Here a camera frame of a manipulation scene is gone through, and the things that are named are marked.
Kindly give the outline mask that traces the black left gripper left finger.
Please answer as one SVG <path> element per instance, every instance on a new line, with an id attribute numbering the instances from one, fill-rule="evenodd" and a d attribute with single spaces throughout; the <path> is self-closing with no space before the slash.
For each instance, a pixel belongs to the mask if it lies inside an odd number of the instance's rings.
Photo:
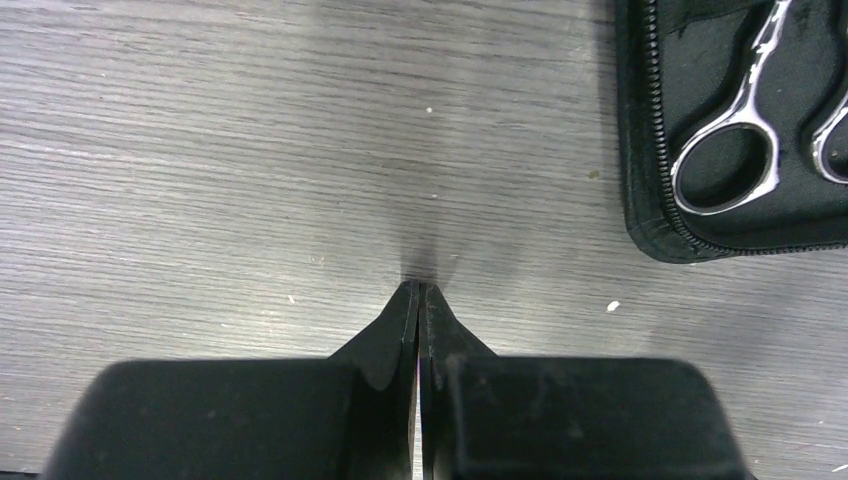
<path id="1" fill-rule="evenodd" d="M 408 479 L 420 285 L 334 354 L 136 360 L 102 371 L 46 479 Z"/>

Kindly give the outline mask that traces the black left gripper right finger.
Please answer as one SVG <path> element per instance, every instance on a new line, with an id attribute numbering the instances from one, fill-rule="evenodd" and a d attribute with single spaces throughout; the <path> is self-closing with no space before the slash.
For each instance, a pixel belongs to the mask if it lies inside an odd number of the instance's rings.
<path id="1" fill-rule="evenodd" d="M 677 359 L 500 356 L 420 288 L 427 479 L 748 479 L 708 379 Z"/>

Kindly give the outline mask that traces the silver hair scissors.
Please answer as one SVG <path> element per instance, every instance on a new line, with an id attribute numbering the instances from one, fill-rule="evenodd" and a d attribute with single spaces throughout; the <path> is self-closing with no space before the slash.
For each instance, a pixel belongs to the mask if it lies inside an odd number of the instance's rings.
<path id="1" fill-rule="evenodd" d="M 781 138 L 774 125 L 763 118 L 758 109 L 758 90 L 762 76 L 781 42 L 784 26 L 790 17 L 790 1 L 774 1 L 756 35 L 749 42 L 741 66 L 738 87 L 724 108 L 700 122 L 697 128 L 675 150 L 670 166 L 671 195 L 681 210 L 697 216 L 714 216 L 738 209 L 775 191 L 780 182 Z M 805 154 L 815 172 L 824 180 L 847 183 L 847 169 L 834 165 L 835 155 L 827 150 L 835 130 L 847 118 L 847 73 L 841 73 L 838 88 L 814 118 L 813 129 L 806 141 Z M 683 192 L 682 173 L 691 155 L 704 142 L 730 131 L 752 134 L 763 145 L 762 168 L 741 192 L 713 205 L 697 205 Z"/>

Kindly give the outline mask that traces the black zip tool case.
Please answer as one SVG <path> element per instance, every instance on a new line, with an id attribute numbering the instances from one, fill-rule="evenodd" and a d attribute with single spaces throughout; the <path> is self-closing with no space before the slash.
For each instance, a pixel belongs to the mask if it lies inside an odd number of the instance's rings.
<path id="1" fill-rule="evenodd" d="M 781 182 L 750 204 L 689 214 L 671 195 L 676 148 L 721 111 L 741 61 L 774 1 L 619 1 L 615 5 L 618 133 L 627 230 L 648 256 L 694 263 L 843 248 L 847 183 L 821 178 L 805 154 L 814 118 L 847 73 L 847 5 L 790 1 L 790 17 L 762 76 L 758 109 L 781 138 Z M 847 169 L 847 118 L 827 150 Z M 696 149 L 682 173 L 691 202 L 732 198 L 762 168 L 763 145 L 730 131 Z"/>

